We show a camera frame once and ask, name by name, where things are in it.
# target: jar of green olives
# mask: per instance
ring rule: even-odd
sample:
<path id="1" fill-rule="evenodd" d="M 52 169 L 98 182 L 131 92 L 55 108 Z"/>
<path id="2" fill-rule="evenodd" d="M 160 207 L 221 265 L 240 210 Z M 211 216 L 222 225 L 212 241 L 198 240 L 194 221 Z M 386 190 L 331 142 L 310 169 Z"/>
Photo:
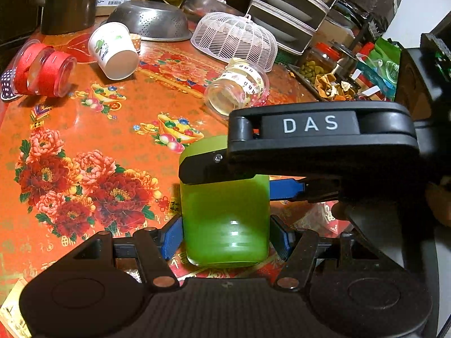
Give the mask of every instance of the jar of green olives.
<path id="1" fill-rule="evenodd" d="M 317 75 L 331 73 L 340 59 L 340 54 L 327 44 L 318 43 L 308 52 L 299 73 L 312 84 Z"/>

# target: green cup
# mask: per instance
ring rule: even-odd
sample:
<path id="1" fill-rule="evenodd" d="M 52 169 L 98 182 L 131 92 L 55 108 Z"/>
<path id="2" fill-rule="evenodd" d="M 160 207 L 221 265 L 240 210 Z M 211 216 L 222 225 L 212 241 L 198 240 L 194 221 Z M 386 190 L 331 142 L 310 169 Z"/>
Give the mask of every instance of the green cup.
<path id="1" fill-rule="evenodd" d="M 225 149 L 227 136 L 204 138 L 182 152 L 188 157 Z M 269 176 L 200 185 L 180 182 L 188 260 L 209 268 L 262 262 L 269 247 Z"/>

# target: red ribbon spool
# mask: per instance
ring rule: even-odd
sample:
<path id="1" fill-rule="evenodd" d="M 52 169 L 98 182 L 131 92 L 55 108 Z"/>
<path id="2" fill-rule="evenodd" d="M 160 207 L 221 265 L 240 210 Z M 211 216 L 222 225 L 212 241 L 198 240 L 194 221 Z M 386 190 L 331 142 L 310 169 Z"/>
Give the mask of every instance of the red ribbon spool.
<path id="1" fill-rule="evenodd" d="M 26 94 L 28 92 L 28 71 L 30 66 L 39 53 L 47 47 L 51 46 L 43 43 L 35 43 L 23 52 L 19 62 L 17 63 L 14 74 L 14 87 L 19 94 Z"/>
<path id="2" fill-rule="evenodd" d="M 68 79 L 77 60 L 70 54 L 55 51 L 44 62 L 38 76 L 38 92 L 50 97 L 65 96 Z"/>

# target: plastic mesh dome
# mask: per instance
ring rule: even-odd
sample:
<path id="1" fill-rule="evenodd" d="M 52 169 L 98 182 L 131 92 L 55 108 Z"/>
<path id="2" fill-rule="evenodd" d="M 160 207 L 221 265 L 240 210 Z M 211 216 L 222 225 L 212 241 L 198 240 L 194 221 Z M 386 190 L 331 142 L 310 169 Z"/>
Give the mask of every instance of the plastic mesh dome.
<path id="1" fill-rule="evenodd" d="M 198 50 L 223 62 L 228 63 L 233 57 L 243 58 L 265 72 L 271 71 L 277 55 L 276 38 L 255 24 L 250 15 L 206 14 L 200 20 L 191 43 Z"/>

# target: white paper cup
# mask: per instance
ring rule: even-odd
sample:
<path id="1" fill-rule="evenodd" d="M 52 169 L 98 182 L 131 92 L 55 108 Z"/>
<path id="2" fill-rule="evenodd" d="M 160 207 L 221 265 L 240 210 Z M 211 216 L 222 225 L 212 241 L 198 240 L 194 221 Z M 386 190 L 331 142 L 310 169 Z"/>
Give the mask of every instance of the white paper cup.
<path id="1" fill-rule="evenodd" d="M 111 80 L 129 77 L 139 64 L 129 29 L 122 23 L 111 22 L 97 28 L 89 38 L 88 50 Z"/>

